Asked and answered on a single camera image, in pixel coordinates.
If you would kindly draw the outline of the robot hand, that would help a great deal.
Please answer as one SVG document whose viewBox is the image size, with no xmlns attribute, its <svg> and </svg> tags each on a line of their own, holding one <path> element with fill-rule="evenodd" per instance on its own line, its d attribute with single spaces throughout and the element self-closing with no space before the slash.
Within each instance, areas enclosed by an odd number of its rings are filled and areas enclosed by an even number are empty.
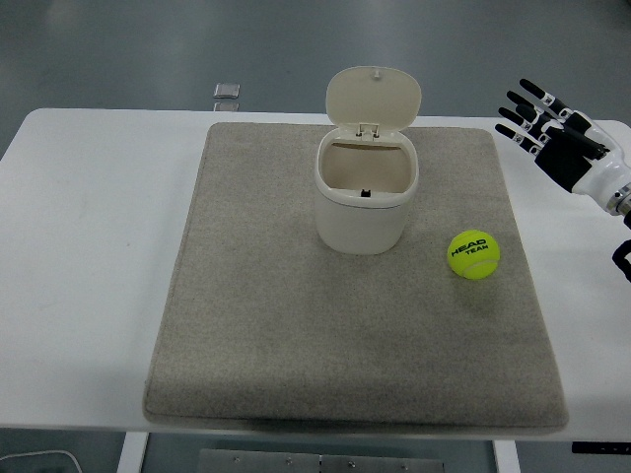
<svg viewBox="0 0 631 473">
<path fill-rule="evenodd" d="M 514 109 L 500 114 L 517 129 L 499 123 L 495 130 L 533 157 L 534 163 L 564 190 L 587 195 L 612 215 L 621 215 L 630 198 L 630 166 L 625 151 L 595 121 L 528 79 L 520 86 L 528 100 L 508 91 Z"/>
</svg>

